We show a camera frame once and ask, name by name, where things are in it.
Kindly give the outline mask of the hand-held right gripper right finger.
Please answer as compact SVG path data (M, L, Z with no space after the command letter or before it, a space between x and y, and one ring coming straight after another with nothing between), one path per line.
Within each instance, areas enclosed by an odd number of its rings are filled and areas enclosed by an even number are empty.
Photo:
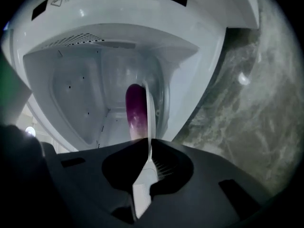
M151 186L144 228L224 228L250 217L270 198L262 184L216 154L154 139L152 158L166 172Z

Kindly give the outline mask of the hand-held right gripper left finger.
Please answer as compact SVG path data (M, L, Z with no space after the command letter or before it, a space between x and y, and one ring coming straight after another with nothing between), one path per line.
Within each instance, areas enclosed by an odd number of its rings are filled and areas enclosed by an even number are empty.
M133 184L148 159L147 139L64 154L44 142L42 150L73 227L137 227Z

